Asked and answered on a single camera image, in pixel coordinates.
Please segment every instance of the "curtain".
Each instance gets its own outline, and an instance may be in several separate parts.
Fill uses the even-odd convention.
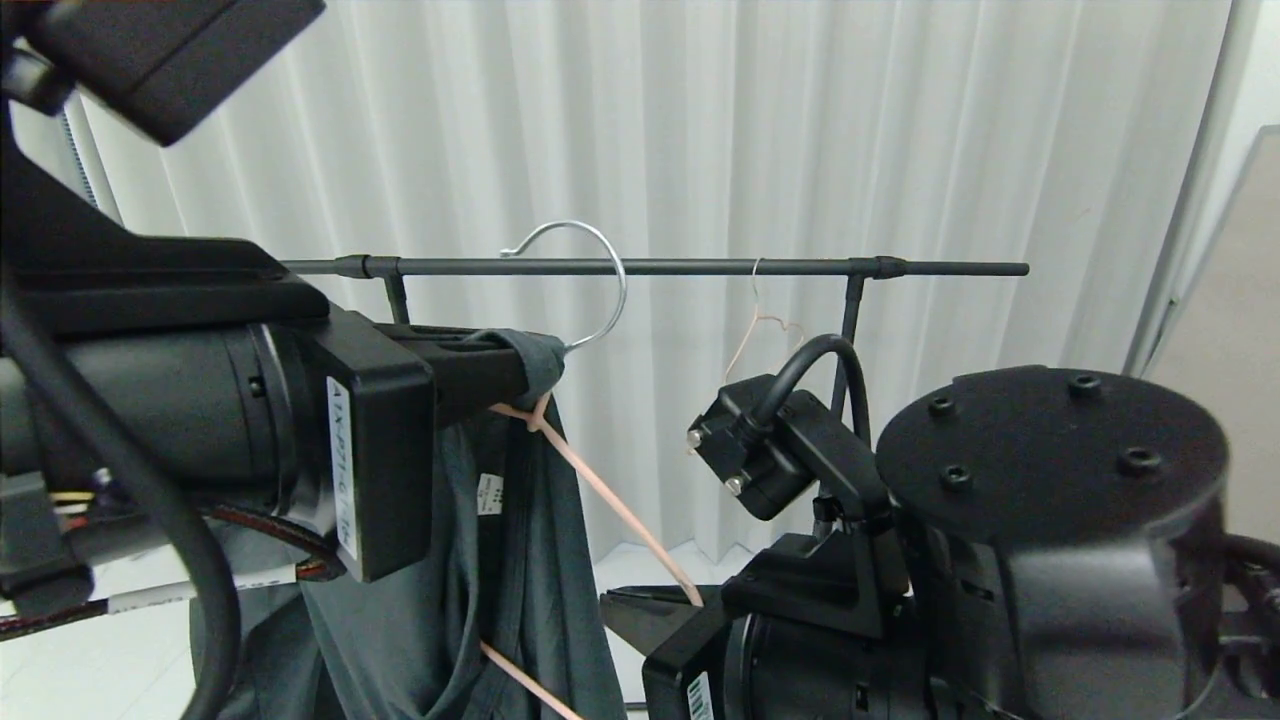
[[[276,258],[495,256],[577,218],[630,258],[1025,260],[1023,279],[870,282],[873,427],[961,373],[1119,372],[1204,111],[1229,3],[332,3],[189,137],[87,100],[84,176],[136,232]],[[599,256],[553,234],[535,256]],[[388,320],[374,281],[315,281]],[[420,324],[590,333],[611,278],[411,278]],[[760,278],[762,310],[840,329],[840,278]],[[806,529],[751,520],[685,450],[751,316],[746,278],[635,278],[558,388],[573,442],[671,544],[712,559]],[[762,327],[733,378],[801,336]],[[829,397],[835,363],[805,387]],[[632,539],[584,491],[591,550]]]

